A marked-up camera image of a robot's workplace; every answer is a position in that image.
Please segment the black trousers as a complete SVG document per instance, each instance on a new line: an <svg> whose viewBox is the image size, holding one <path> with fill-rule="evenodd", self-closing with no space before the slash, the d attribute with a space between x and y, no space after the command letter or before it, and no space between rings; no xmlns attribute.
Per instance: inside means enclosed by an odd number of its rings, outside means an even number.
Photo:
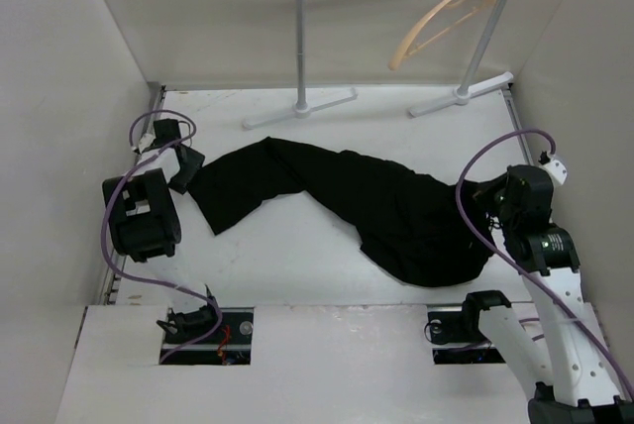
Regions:
<svg viewBox="0 0 634 424"><path fill-rule="evenodd" d="M397 162L265 138L199 169L187 188L219 235L280 195L306 192L353 225L362 252L396 279L447 287L478 278L492 257L490 220L461 189Z"/></svg>

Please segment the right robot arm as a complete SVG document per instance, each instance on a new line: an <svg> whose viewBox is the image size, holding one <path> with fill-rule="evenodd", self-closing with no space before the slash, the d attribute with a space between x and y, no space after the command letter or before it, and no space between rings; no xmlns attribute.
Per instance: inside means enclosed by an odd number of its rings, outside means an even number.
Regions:
<svg viewBox="0 0 634 424"><path fill-rule="evenodd" d="M460 329L471 340L488 338L527 398L532 423L630 423L633 393L605 345L581 294L580 261L570 234L551 220L564 163L516 165L485 183L475 201L499 222L510 260L528 290L545 344L539 346L500 291L469 294Z"/></svg>

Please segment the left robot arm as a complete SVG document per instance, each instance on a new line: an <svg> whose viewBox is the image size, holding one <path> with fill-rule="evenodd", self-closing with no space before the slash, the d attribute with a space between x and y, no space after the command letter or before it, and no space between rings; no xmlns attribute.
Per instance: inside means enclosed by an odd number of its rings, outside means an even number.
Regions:
<svg viewBox="0 0 634 424"><path fill-rule="evenodd" d="M182 272L166 265L182 237L171 194L184 194L205 160L184 143L194 133L190 128L183 135L184 123L173 118L153 121L153 129L133 146L142 166L129 177L102 182L105 223L119 255L147 265L156 281L169 284L172 308L158 321L168 340L180 343L194 336L208 344L219 338L223 322L209 302L211 292L206 286L189 284Z"/></svg>

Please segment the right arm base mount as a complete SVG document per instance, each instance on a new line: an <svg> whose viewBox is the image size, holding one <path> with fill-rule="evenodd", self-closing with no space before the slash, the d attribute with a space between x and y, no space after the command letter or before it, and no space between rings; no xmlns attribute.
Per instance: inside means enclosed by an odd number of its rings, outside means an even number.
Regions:
<svg viewBox="0 0 634 424"><path fill-rule="evenodd" d="M424 336L437 366L504 364L498 349L481 332L468 328L459 307L429 307Z"/></svg>

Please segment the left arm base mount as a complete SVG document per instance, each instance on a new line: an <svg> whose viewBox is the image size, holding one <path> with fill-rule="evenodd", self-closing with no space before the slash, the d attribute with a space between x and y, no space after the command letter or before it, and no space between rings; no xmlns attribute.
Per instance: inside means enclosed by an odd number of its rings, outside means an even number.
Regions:
<svg viewBox="0 0 634 424"><path fill-rule="evenodd" d="M252 358L255 310L209 305L198 311L169 310L157 320L163 332L158 363L163 366L247 366Z"/></svg>

